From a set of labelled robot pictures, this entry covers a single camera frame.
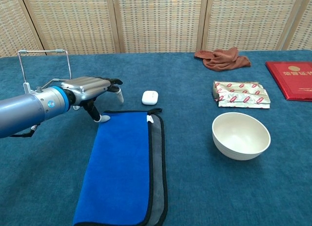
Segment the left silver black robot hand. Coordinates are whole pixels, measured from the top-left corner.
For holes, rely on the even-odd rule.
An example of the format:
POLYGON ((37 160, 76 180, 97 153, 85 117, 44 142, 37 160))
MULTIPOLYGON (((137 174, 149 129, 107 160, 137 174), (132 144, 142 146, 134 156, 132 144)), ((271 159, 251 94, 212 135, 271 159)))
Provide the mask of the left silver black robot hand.
POLYGON ((101 115, 94 105, 98 96, 105 92, 117 95, 121 103, 124 102, 120 85, 123 82, 117 78, 102 77, 78 77, 62 82, 60 87, 65 91, 71 106, 83 107, 96 123, 104 123, 110 120, 110 116, 101 115))

